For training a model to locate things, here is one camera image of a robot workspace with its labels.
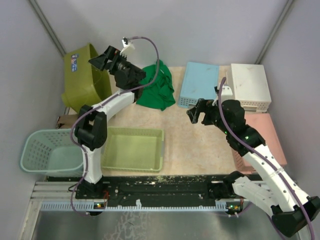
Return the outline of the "large olive green container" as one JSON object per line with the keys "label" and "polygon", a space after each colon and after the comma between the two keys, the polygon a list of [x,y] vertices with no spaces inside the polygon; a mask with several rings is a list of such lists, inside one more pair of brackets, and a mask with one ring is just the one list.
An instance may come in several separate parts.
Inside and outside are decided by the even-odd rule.
{"label": "large olive green container", "polygon": [[82,106],[95,105],[112,95],[109,74],[89,63],[98,56],[91,43],[67,53],[64,61],[64,93],[66,107],[78,113]]}

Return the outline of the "brown small pouch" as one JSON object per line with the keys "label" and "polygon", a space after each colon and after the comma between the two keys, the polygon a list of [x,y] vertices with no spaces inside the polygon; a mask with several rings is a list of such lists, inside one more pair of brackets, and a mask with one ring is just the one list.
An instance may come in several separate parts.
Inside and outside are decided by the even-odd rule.
{"label": "brown small pouch", "polygon": [[77,119],[77,114],[62,115],[57,120],[56,129],[70,129]]}

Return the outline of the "white perforated basket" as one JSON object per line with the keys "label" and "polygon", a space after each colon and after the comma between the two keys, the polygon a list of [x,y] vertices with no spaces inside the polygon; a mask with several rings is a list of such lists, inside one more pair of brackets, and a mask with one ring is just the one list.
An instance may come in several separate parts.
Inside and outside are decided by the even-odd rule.
{"label": "white perforated basket", "polygon": [[261,64],[232,63],[226,72],[233,98],[247,112],[265,113],[272,102],[265,68]]}

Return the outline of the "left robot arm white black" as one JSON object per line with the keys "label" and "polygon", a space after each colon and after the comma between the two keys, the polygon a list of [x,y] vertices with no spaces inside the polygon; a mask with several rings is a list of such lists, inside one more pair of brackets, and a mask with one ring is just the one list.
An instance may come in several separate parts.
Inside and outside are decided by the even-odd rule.
{"label": "left robot arm white black", "polygon": [[122,50],[109,46],[104,53],[88,61],[96,69],[106,70],[113,75],[118,91],[93,106],[83,105],[72,128],[83,159],[82,178],[75,187],[77,199],[98,199],[103,196],[105,187],[101,159],[107,142],[108,121],[142,95],[140,81],[146,77],[146,73],[127,60],[128,53],[134,49],[131,43],[124,44]]}

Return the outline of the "pink perforated basket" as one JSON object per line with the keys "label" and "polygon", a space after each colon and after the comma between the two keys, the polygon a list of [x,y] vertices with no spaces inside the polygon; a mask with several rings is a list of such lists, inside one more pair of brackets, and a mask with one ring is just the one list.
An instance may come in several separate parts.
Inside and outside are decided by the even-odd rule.
{"label": "pink perforated basket", "polygon": [[[266,141],[271,153],[278,161],[278,163],[284,167],[287,165],[283,149],[281,147],[277,132],[275,130],[273,121],[269,113],[245,113],[246,123],[252,128],[256,129],[260,135]],[[231,150],[235,168],[237,171],[244,174],[255,173],[256,170],[250,163],[244,160],[235,150]]]}

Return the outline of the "light blue perforated basket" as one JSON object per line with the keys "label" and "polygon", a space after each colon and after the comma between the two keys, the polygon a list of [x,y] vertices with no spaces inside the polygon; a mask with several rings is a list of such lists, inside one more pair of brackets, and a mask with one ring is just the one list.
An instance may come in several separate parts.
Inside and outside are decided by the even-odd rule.
{"label": "light blue perforated basket", "polygon": [[219,70],[218,65],[188,62],[177,105],[188,109],[189,106],[196,105],[199,99],[214,100]]}

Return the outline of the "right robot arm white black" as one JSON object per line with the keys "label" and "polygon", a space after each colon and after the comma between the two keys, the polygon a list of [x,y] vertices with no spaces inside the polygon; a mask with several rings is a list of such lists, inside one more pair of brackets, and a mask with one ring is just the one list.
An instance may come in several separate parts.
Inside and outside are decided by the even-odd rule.
{"label": "right robot arm white black", "polygon": [[214,125],[224,134],[229,146],[255,169],[268,189],[253,183],[239,171],[223,180],[223,192],[229,198],[240,196],[263,210],[275,229],[290,238],[308,227],[310,239],[316,238],[312,221],[320,212],[320,198],[309,196],[277,162],[265,139],[246,123],[245,110],[238,100],[224,102],[200,98],[187,110],[192,124],[204,113],[202,124]]}

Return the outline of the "green cloth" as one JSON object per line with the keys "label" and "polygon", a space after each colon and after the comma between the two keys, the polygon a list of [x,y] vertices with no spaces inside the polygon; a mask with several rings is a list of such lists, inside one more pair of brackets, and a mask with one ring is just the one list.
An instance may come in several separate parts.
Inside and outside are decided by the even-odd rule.
{"label": "green cloth", "polygon": [[159,70],[155,81],[143,89],[137,105],[164,111],[176,103],[174,98],[172,74],[169,68],[159,61]]}

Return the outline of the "teal perforated basket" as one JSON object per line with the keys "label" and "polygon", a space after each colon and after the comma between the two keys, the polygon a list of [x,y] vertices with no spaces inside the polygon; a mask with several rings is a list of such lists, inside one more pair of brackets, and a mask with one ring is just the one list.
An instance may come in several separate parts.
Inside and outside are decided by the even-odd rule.
{"label": "teal perforated basket", "polygon": [[81,177],[82,150],[70,138],[70,129],[43,129],[26,140],[20,168],[30,174],[48,177]]}

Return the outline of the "light green shallow tray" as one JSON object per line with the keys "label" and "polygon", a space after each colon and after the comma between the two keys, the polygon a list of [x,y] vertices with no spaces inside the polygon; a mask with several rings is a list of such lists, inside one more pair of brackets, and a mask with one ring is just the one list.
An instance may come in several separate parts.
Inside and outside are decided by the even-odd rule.
{"label": "light green shallow tray", "polygon": [[164,151],[163,129],[109,126],[100,165],[113,171],[159,173]]}

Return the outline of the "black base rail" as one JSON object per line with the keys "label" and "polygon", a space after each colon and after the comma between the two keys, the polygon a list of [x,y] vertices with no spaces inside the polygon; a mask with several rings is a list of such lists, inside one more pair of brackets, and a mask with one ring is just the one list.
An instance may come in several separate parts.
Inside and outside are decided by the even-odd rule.
{"label": "black base rail", "polygon": [[31,197],[43,201],[46,210],[50,204],[79,212],[239,210],[247,199],[229,194],[228,175],[108,176],[102,178],[102,197],[93,199],[78,199],[72,192],[77,177],[50,177],[35,184]]}

